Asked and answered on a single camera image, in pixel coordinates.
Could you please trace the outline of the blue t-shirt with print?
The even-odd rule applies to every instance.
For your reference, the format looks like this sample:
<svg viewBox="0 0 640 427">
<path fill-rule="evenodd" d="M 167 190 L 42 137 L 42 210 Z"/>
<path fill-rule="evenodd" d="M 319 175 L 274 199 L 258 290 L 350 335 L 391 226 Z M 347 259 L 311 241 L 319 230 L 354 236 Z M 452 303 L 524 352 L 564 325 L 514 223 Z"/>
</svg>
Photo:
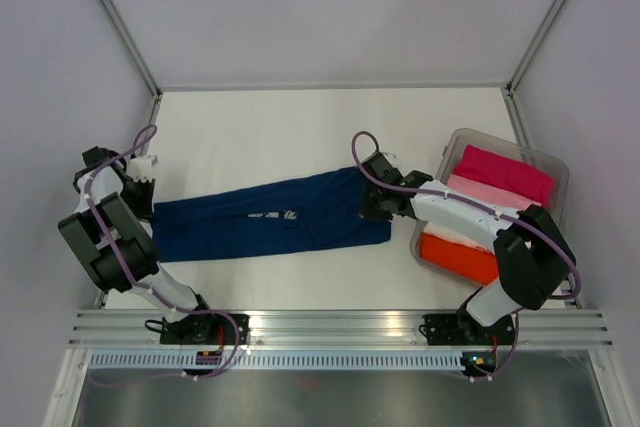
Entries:
<svg viewBox="0 0 640 427">
<path fill-rule="evenodd" d="M 389 221 L 359 216 L 365 179 L 355 167 L 154 206 L 160 260 L 189 262 L 376 245 Z"/>
</svg>

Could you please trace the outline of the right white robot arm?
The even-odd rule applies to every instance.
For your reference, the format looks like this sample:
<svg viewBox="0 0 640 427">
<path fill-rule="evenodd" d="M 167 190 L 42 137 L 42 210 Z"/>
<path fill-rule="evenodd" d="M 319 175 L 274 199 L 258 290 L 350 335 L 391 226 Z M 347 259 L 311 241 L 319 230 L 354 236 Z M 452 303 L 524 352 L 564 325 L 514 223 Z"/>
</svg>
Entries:
<svg viewBox="0 0 640 427">
<path fill-rule="evenodd" d="M 514 314 L 560 299 L 576 258 L 551 214 L 536 204 L 512 208 L 465 194 L 420 171 L 403 175 L 380 152 L 357 165 L 365 179 L 361 214 L 416 222 L 416 258 L 476 290 L 450 318 L 459 336 L 478 342 Z"/>
</svg>

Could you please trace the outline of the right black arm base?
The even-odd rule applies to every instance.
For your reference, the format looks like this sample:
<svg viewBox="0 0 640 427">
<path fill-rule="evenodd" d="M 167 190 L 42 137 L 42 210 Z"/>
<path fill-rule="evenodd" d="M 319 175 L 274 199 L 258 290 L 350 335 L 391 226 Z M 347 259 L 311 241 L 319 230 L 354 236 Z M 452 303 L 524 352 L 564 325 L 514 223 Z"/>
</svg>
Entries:
<svg viewBox="0 0 640 427">
<path fill-rule="evenodd" d="M 485 327 L 467 314 L 425 314 L 419 331 L 430 346 L 511 346 L 515 340 L 515 325 L 509 315 Z"/>
</svg>

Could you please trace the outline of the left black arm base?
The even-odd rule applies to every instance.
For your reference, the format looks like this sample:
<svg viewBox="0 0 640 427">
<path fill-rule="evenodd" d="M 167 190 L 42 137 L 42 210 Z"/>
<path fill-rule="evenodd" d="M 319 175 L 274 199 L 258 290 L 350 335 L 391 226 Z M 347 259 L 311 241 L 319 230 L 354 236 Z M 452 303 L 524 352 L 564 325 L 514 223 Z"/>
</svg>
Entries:
<svg viewBox="0 0 640 427">
<path fill-rule="evenodd" d="M 236 341 L 231 321 L 221 315 L 188 315 L 176 322 L 147 319 L 144 327 L 159 334 L 162 345 L 233 346 Z"/>
</svg>

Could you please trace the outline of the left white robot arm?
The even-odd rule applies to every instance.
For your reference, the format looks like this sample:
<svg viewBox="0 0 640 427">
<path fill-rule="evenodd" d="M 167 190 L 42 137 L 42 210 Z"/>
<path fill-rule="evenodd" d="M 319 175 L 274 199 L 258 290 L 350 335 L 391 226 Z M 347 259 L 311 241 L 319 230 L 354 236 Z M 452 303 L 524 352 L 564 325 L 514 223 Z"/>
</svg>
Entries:
<svg viewBox="0 0 640 427">
<path fill-rule="evenodd" d="M 123 155 L 93 147 L 74 175 L 79 194 L 74 212 L 58 230 L 94 285 L 145 299 L 162 312 L 145 327 L 163 343 L 202 344 L 218 331 L 217 317 L 201 295 L 178 282 L 160 264 L 151 236 L 154 156 Z"/>
</svg>

